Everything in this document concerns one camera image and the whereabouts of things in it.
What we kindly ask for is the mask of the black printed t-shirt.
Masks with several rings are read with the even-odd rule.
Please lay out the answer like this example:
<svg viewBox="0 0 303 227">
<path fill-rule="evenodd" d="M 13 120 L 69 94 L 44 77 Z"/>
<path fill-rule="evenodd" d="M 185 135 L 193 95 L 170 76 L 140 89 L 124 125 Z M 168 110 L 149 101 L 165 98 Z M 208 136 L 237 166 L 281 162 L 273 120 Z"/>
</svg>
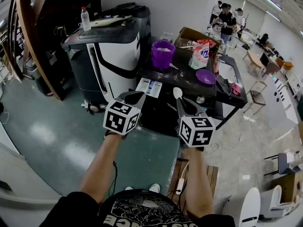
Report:
<svg viewBox="0 0 303 227">
<path fill-rule="evenodd" d="M 101 205 L 83 192 L 61 197 L 40 227 L 235 227 L 228 215 L 192 220 L 168 197 L 144 189 L 121 191 Z"/>
</svg>

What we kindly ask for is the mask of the small wooden table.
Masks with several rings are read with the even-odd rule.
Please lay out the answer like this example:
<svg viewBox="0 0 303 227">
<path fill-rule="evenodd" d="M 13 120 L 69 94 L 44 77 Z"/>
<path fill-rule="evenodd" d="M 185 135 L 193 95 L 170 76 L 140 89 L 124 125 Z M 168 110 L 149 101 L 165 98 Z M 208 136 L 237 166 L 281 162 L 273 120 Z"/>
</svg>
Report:
<svg viewBox="0 0 303 227">
<path fill-rule="evenodd" d="M 265 69 L 265 66 L 262 64 L 260 58 L 252 50 L 247 50 L 246 55 L 242 58 L 248 58 L 250 61 L 250 67 L 253 66 L 256 68 L 257 76 Z"/>
</svg>

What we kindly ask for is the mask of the black office chair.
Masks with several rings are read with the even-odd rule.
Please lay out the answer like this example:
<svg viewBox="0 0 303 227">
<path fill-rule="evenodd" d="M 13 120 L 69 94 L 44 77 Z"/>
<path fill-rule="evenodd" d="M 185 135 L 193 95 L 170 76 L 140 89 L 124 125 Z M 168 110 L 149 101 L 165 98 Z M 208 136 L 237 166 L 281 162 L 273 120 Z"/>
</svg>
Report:
<svg viewBox="0 0 303 227">
<path fill-rule="evenodd" d="M 268 40 L 268 34 L 264 33 L 262 37 L 257 38 L 257 44 L 259 44 L 260 46 L 264 46 L 267 44 L 267 40 Z"/>
</svg>

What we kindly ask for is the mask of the metal frame chair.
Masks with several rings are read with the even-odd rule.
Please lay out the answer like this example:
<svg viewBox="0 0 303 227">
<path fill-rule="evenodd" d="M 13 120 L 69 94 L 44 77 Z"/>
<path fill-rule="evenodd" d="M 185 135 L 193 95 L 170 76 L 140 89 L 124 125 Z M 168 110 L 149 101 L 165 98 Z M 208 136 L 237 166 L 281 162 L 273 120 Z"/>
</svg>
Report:
<svg viewBox="0 0 303 227">
<path fill-rule="evenodd" d="M 260 92 L 253 89 L 257 83 L 264 85 L 263 89 Z M 252 85 L 252 87 L 246 93 L 247 96 L 250 95 L 252 102 L 250 103 L 248 108 L 246 110 L 244 110 L 243 113 L 246 113 L 254 104 L 260 105 L 260 108 L 255 113 L 253 113 L 253 116 L 254 116 L 266 105 L 265 99 L 262 95 L 262 92 L 264 91 L 264 89 L 266 87 L 267 87 L 267 84 L 264 81 L 261 81 L 261 80 L 255 81 L 255 83 Z"/>
</svg>

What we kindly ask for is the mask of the brown cardboard box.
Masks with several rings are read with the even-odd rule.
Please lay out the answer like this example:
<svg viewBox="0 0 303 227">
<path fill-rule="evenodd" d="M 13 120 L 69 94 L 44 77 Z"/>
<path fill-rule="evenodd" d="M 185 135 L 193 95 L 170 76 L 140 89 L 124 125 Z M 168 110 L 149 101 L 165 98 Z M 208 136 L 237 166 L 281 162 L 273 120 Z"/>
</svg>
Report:
<svg viewBox="0 0 303 227">
<path fill-rule="evenodd" d="M 218 53 L 221 45 L 218 40 L 188 27 L 183 27 L 181 29 L 178 37 L 174 42 L 174 45 L 180 48 L 182 46 L 189 46 L 190 41 L 197 42 L 198 40 L 211 40 L 213 43 L 215 43 L 215 46 L 213 48 L 210 48 L 210 52 L 213 52 L 215 55 Z"/>
</svg>

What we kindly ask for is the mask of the wooden pallet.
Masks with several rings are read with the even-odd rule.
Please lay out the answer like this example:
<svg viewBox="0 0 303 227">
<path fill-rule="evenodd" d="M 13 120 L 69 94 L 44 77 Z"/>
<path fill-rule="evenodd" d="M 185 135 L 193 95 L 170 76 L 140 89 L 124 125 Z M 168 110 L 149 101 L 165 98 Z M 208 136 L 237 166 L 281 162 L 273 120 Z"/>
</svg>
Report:
<svg viewBox="0 0 303 227">
<path fill-rule="evenodd" d="M 218 167 L 207 166 L 206 167 L 207 178 L 211 187 L 212 195 L 215 194 Z M 175 163 L 175 168 L 172 174 L 168 197 L 177 205 L 178 209 L 183 213 L 187 212 L 187 201 L 186 201 L 186 188 L 187 188 L 187 174 L 188 174 L 188 160 L 184 158 L 178 158 Z M 176 188 L 179 178 L 184 178 L 184 185 L 180 195 L 176 195 Z"/>
</svg>

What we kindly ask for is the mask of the purple plastic bowl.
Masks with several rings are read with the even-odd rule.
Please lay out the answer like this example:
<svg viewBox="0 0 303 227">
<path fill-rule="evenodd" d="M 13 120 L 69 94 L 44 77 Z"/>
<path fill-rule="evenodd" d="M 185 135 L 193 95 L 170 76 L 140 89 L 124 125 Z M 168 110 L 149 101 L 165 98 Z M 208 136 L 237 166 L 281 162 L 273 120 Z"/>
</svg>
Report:
<svg viewBox="0 0 303 227">
<path fill-rule="evenodd" d="M 204 69 L 197 70 L 196 77 L 200 82 L 206 85 L 214 85 L 216 82 L 215 75 L 208 70 L 204 70 Z"/>
</svg>

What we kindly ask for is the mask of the person's left forearm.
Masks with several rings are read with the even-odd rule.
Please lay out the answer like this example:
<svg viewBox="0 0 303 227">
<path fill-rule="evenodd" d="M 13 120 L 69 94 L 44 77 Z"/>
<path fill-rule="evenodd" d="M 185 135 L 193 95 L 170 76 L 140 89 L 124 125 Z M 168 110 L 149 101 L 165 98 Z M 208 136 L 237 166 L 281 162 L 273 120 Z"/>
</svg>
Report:
<svg viewBox="0 0 303 227">
<path fill-rule="evenodd" d="M 104 200 L 110 187 L 114 159 L 122 136 L 110 132 L 88 167 L 80 184 L 80 192 L 92 197 L 98 204 Z"/>
</svg>

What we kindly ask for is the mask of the black stool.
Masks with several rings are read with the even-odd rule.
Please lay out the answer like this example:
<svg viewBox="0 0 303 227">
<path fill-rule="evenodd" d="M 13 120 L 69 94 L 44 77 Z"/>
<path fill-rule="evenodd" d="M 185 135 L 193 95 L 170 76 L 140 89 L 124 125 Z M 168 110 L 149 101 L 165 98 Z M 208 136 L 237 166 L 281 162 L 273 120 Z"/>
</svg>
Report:
<svg viewBox="0 0 303 227">
<path fill-rule="evenodd" d="M 284 171 L 288 168 L 287 154 L 286 153 L 279 153 L 279 154 L 276 154 L 276 155 L 273 155 L 273 156 L 270 156 L 270 157 L 266 157 L 264 159 L 265 160 L 277 159 L 277 165 L 278 165 L 278 169 L 276 171 L 264 174 L 264 176 L 276 175 L 276 174 L 284 175 Z"/>
</svg>

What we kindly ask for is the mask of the white power strip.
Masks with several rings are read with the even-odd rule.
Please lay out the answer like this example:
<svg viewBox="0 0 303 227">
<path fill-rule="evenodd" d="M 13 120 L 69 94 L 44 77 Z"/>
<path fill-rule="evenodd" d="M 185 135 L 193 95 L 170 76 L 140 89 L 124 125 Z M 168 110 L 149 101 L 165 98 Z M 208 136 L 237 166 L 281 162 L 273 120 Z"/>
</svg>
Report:
<svg viewBox="0 0 303 227">
<path fill-rule="evenodd" d="M 183 189 L 183 185 L 184 185 L 184 178 L 179 178 L 178 180 L 178 184 L 177 184 L 177 188 L 176 188 L 176 195 L 180 195 Z"/>
</svg>

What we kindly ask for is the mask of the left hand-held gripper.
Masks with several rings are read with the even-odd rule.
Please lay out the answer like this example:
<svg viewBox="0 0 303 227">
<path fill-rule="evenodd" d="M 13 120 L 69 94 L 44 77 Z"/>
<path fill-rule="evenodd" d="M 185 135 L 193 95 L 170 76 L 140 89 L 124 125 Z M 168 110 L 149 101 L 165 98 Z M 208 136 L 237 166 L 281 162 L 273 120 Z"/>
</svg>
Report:
<svg viewBox="0 0 303 227">
<path fill-rule="evenodd" d="M 106 135 L 114 132 L 125 139 L 137 125 L 145 98 L 146 94 L 142 91 L 129 91 L 111 100 L 103 121 L 103 127 L 107 129 Z"/>
</svg>

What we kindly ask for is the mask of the white panel with black marks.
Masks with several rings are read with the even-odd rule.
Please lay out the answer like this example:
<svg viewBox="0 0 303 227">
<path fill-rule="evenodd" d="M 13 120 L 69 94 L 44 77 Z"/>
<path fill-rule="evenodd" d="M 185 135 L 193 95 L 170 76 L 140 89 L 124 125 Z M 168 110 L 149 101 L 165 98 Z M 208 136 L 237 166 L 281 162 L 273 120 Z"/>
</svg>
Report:
<svg viewBox="0 0 303 227">
<path fill-rule="evenodd" d="M 270 127 L 280 133 L 286 133 L 298 124 L 287 86 L 275 76 L 268 76 L 265 84 L 267 86 L 262 95 L 265 99 Z"/>
</svg>

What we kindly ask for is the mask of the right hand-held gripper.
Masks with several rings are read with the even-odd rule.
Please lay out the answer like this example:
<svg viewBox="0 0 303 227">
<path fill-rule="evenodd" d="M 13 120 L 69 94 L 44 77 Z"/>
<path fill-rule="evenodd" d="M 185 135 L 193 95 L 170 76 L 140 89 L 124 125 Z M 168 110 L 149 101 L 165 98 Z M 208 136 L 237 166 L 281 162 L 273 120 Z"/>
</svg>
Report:
<svg viewBox="0 0 303 227">
<path fill-rule="evenodd" d="M 208 117 L 199 104 L 186 97 L 177 99 L 177 112 L 178 126 L 175 130 L 180 147 L 198 148 L 200 151 L 210 147 L 216 129 L 212 117 Z"/>
</svg>

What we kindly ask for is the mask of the grey storage bin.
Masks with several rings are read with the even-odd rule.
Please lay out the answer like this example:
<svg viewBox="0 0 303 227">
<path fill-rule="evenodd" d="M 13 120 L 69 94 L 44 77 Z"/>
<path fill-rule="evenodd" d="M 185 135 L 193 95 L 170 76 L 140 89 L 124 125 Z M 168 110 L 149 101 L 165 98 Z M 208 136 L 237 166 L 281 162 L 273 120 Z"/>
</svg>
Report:
<svg viewBox="0 0 303 227">
<path fill-rule="evenodd" d="M 31 77 L 31 79 L 38 80 L 41 77 L 41 74 L 40 74 L 33 58 L 29 58 L 25 62 L 25 68 L 26 68 L 29 76 Z"/>
</svg>

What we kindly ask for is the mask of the person's right forearm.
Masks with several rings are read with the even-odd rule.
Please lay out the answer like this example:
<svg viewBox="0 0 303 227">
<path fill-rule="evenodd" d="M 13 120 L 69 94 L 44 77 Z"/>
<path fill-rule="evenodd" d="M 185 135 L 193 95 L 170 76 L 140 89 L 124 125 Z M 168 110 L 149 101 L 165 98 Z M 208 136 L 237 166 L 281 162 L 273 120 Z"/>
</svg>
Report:
<svg viewBox="0 0 303 227">
<path fill-rule="evenodd" d="M 195 218 L 214 214 L 214 200 L 203 153 L 197 148 L 188 148 L 186 154 L 189 159 L 186 186 L 187 213 Z"/>
</svg>

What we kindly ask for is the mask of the curved wooden staircase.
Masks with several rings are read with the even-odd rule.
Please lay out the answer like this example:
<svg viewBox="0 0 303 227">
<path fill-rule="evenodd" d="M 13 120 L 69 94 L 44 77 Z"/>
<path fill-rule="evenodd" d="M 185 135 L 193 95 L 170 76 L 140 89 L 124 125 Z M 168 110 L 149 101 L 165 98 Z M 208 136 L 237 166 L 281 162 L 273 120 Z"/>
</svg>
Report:
<svg viewBox="0 0 303 227">
<path fill-rule="evenodd" d="M 58 100 L 66 96 L 58 78 L 62 69 L 51 68 L 46 52 L 59 50 L 63 37 L 79 27 L 81 8 L 84 6 L 88 6 L 92 14 L 102 11 L 101 0 L 11 0 L 9 14 L 17 12 L 17 21 L 29 53 Z"/>
</svg>

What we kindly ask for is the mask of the wooden office desk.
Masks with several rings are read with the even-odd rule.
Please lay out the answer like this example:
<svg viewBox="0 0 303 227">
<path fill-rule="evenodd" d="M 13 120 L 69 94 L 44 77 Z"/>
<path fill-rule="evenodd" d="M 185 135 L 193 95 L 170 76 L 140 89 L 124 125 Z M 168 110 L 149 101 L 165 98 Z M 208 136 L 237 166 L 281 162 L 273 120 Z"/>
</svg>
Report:
<svg viewBox="0 0 303 227">
<path fill-rule="evenodd" d="M 266 75 L 274 75 L 280 70 L 280 66 L 277 64 L 276 59 L 271 57 L 271 55 L 274 55 L 272 50 L 268 47 L 264 47 L 264 52 L 260 57 L 260 61 L 265 67 L 263 69 L 262 78 Z"/>
</svg>

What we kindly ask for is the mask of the black frame glass table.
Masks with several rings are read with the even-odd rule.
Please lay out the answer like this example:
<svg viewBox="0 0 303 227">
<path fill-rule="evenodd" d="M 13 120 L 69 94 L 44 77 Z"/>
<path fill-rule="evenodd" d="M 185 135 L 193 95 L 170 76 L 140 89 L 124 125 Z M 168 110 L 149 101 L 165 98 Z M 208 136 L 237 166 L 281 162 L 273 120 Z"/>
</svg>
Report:
<svg viewBox="0 0 303 227">
<path fill-rule="evenodd" d="M 220 59 L 223 60 L 228 65 L 230 65 L 231 67 L 233 67 L 235 77 L 238 81 L 237 84 L 239 85 L 241 92 L 239 95 L 235 95 L 231 93 L 231 95 L 228 96 L 221 89 L 219 89 L 217 85 L 215 85 L 215 89 L 216 89 L 215 101 L 234 106 L 233 110 L 226 117 L 223 117 L 223 115 L 220 114 L 214 116 L 215 119 L 221 120 L 221 122 L 216 126 L 216 130 L 220 129 L 239 109 L 242 109 L 248 102 L 244 84 L 235 59 L 228 55 L 222 55 Z"/>
</svg>

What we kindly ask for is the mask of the white black cleaning machine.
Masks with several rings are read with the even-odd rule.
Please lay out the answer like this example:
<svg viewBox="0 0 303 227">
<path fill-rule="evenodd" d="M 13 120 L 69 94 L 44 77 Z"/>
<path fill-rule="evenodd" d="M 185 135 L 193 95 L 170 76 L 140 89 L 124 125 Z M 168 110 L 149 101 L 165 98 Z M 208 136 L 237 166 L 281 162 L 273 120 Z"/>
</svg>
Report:
<svg viewBox="0 0 303 227">
<path fill-rule="evenodd" d="M 79 28 L 61 42 L 85 108 L 104 110 L 120 94 L 135 90 L 140 58 L 140 34 L 131 19 L 89 31 Z"/>
</svg>

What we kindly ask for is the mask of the white rounded robot shell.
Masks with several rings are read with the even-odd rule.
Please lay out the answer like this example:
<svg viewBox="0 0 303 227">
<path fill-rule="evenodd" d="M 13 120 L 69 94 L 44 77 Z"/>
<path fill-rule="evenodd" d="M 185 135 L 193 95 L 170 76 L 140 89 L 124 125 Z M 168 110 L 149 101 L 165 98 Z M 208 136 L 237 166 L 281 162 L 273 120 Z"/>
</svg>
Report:
<svg viewBox="0 0 303 227">
<path fill-rule="evenodd" d="M 231 196 L 222 210 L 233 218 L 236 227 L 255 227 L 260 213 L 260 192 L 253 187 Z"/>
</svg>

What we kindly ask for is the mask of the purple plastic bucket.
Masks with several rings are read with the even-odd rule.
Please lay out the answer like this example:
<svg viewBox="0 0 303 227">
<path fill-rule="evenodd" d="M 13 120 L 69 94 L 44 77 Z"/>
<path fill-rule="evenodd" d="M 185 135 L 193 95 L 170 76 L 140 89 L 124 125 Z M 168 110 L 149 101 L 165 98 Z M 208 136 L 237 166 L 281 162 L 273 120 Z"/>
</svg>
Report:
<svg viewBox="0 0 303 227">
<path fill-rule="evenodd" d="M 157 51 L 154 49 L 154 46 L 156 44 L 171 44 L 171 45 L 173 45 L 173 44 L 170 42 L 167 42 L 167 41 L 157 41 L 157 42 L 154 42 L 151 46 L 151 57 L 152 57 L 153 66 L 158 69 L 167 69 L 172 62 L 175 51 L 174 52 Z"/>
</svg>

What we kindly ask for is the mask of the clear plastic water bottle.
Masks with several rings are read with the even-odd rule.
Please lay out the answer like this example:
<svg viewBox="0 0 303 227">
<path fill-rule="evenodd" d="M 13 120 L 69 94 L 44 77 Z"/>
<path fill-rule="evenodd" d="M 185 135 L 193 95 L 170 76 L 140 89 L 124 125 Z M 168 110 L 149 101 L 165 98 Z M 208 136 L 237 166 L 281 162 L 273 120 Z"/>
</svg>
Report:
<svg viewBox="0 0 303 227">
<path fill-rule="evenodd" d="M 84 31 L 89 31 L 91 29 L 89 13 L 86 10 L 86 7 L 81 7 L 81 20 Z"/>
</svg>

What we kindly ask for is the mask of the white plastic container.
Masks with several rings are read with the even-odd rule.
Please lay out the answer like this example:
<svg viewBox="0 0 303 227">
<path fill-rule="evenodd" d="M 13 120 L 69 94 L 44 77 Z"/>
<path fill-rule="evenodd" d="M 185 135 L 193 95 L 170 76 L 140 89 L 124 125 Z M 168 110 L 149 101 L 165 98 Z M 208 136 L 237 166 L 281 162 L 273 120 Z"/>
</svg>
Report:
<svg viewBox="0 0 303 227">
<path fill-rule="evenodd" d="M 173 43 L 173 33 L 165 31 L 160 36 L 159 40 Z"/>
</svg>

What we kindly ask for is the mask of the beige folded cloth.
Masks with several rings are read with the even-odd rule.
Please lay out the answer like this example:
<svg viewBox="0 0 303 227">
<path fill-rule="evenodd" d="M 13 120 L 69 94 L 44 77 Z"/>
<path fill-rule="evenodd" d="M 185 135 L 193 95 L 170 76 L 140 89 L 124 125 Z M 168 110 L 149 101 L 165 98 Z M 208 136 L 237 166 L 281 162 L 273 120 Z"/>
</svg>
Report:
<svg viewBox="0 0 303 227">
<path fill-rule="evenodd" d="M 122 20 L 126 20 L 131 18 L 132 16 L 113 16 L 113 17 L 107 17 L 107 18 L 103 18 L 103 19 L 99 19 L 99 20 L 95 20 L 95 21 L 91 21 L 90 22 L 90 26 L 91 27 L 104 27 L 104 26 L 109 26 L 112 23 L 118 22 L 118 21 L 122 21 Z"/>
</svg>

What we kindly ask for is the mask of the grey black cleaning machine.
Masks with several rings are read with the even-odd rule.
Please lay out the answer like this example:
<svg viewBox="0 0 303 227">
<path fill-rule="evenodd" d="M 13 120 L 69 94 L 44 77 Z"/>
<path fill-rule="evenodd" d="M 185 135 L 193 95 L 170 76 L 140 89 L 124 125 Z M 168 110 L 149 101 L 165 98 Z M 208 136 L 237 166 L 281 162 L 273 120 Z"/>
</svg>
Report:
<svg viewBox="0 0 303 227">
<path fill-rule="evenodd" d="M 139 26 L 140 39 L 146 44 L 151 37 L 151 12 L 147 6 L 129 2 L 117 5 L 114 8 L 102 11 L 105 16 L 132 16 L 132 20 Z"/>
</svg>

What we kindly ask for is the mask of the detergent refill bag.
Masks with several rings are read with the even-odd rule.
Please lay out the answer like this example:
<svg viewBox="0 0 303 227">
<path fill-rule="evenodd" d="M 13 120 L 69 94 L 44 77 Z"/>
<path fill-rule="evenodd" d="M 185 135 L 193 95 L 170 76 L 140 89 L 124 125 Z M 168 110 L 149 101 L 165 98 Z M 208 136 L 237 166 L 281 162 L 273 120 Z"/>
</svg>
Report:
<svg viewBox="0 0 303 227">
<path fill-rule="evenodd" d="M 193 54 L 188 65 L 195 70 L 206 67 L 209 59 L 209 50 L 215 46 L 216 43 L 208 39 L 195 42 L 192 47 Z"/>
</svg>

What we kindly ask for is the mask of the black cloth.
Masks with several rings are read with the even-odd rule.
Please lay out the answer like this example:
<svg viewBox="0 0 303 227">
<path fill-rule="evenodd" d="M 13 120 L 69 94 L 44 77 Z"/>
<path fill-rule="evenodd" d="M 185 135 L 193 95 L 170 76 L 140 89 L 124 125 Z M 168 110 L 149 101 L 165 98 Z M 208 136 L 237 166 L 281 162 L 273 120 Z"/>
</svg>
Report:
<svg viewBox="0 0 303 227">
<path fill-rule="evenodd" d="M 227 94 L 229 96 L 231 95 L 232 88 L 231 88 L 231 85 L 230 85 L 228 79 L 224 79 L 221 75 L 217 74 L 216 75 L 216 85 L 225 94 Z"/>
</svg>

